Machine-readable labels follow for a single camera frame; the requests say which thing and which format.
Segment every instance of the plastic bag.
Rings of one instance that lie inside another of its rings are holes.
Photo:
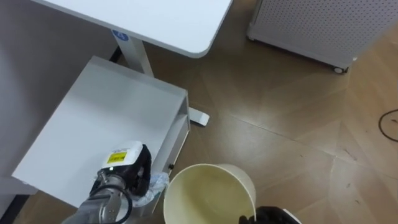
[[[151,202],[158,194],[162,193],[169,184],[169,175],[165,172],[150,175],[149,189],[143,197],[133,197],[132,206],[135,208],[142,207]]]

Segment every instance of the white perforated panel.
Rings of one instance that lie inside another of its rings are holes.
[[[255,16],[250,38],[344,67],[398,20],[398,1],[262,0]]]

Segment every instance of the caster wheel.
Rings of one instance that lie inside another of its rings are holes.
[[[333,71],[339,75],[344,75],[348,71],[348,68],[343,69],[343,68],[339,68],[339,67],[334,67]]]

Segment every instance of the wood laminate floor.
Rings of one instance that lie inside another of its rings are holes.
[[[304,224],[397,223],[398,144],[377,121],[398,108],[398,26],[336,75],[248,41],[253,8],[235,1],[203,58],[147,45],[156,77],[187,89],[190,105],[211,116],[192,126],[174,175],[200,162],[234,164],[253,179],[257,206],[287,208]],[[383,122],[392,136],[396,119]],[[74,211],[39,192],[15,224],[60,223]],[[146,223],[163,223],[161,205]]]

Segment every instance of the black wire on floor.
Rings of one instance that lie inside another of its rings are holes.
[[[393,137],[391,137],[391,136],[388,136],[388,135],[384,132],[384,130],[383,130],[382,126],[381,126],[381,122],[383,121],[383,118],[384,118],[385,116],[389,115],[389,114],[394,113],[394,112],[398,112],[398,109],[392,110],[392,111],[388,111],[387,113],[384,113],[384,114],[380,117],[380,119],[379,119],[379,130],[380,130],[381,134],[383,134],[386,138],[390,139],[391,141],[398,142],[398,139],[395,139],[395,138],[393,138]]]

